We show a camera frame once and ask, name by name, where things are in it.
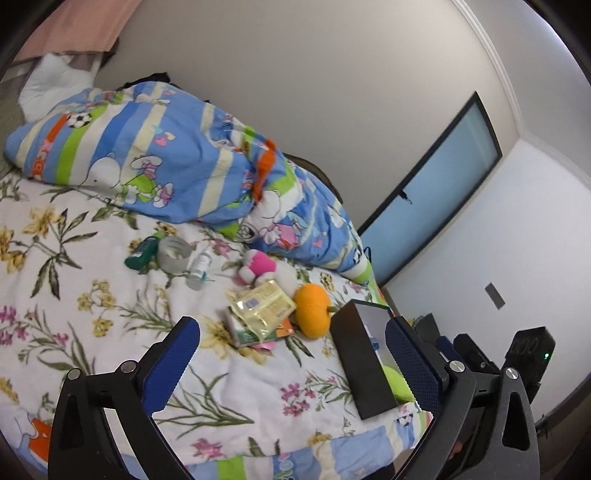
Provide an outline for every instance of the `pumpkin plush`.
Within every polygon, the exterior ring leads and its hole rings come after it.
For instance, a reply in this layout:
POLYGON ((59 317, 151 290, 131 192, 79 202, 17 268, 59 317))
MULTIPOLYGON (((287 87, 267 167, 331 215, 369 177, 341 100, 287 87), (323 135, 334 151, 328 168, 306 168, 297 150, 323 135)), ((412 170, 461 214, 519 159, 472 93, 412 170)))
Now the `pumpkin plush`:
POLYGON ((294 295, 295 319, 301 331, 309 338, 320 338, 329 331, 331 305, 326 290, 315 283, 306 283, 294 295))

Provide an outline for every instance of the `blue fabric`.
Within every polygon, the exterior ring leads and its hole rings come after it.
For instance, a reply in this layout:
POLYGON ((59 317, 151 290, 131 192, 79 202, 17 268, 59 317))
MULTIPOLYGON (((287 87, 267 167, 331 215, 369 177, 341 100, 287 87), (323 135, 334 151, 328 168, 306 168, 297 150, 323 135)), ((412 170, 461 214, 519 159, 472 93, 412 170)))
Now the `blue fabric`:
POLYGON ((86 89, 38 126, 36 135, 28 124, 6 142, 6 156, 26 176, 167 222, 201 220, 256 249, 359 283, 372 275, 361 240, 325 185, 263 135, 174 86, 86 89), (258 167, 269 159, 256 202, 258 167))
POLYGON ((335 471, 341 480, 364 478, 394 460, 394 451, 384 426, 360 435, 332 440, 331 447, 335 471))

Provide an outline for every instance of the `food packet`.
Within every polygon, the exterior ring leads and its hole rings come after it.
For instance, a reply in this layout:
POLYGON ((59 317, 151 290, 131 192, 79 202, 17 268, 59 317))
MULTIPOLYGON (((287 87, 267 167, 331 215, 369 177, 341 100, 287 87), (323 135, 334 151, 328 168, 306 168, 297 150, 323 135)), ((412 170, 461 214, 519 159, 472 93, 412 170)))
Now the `food packet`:
POLYGON ((230 309, 263 342, 296 304, 274 280, 242 292, 227 291, 230 309))

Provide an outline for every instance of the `metal screw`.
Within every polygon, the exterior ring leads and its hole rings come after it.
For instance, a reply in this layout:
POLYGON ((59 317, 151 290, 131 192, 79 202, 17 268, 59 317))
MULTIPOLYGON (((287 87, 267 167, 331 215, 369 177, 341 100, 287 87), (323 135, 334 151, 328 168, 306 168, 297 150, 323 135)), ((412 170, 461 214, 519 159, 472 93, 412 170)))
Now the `metal screw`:
POLYGON ((68 380, 75 380, 79 376, 80 376, 80 369, 79 368, 73 368, 72 370, 70 370, 68 372, 68 380))
POLYGON ((505 375, 512 380, 519 378, 519 373, 517 373, 517 370, 515 370, 515 368, 511 368, 511 367, 509 367, 507 370, 505 370, 505 375))
POLYGON ((127 360, 121 364, 121 371, 124 374, 130 374, 132 371, 135 370, 135 366, 137 364, 133 360, 127 360))
POLYGON ((464 364, 458 360, 452 360, 451 362, 449 362, 449 368, 451 368, 454 372, 463 372, 466 367, 464 366, 464 364))

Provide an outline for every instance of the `pink cloth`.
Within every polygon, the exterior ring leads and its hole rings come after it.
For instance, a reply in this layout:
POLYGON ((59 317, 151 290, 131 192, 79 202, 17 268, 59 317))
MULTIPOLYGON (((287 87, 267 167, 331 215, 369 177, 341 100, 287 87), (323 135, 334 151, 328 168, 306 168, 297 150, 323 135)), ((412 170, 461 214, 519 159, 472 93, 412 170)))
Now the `pink cloth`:
POLYGON ((109 51, 141 0, 66 0, 29 37, 15 61, 46 53, 109 51))

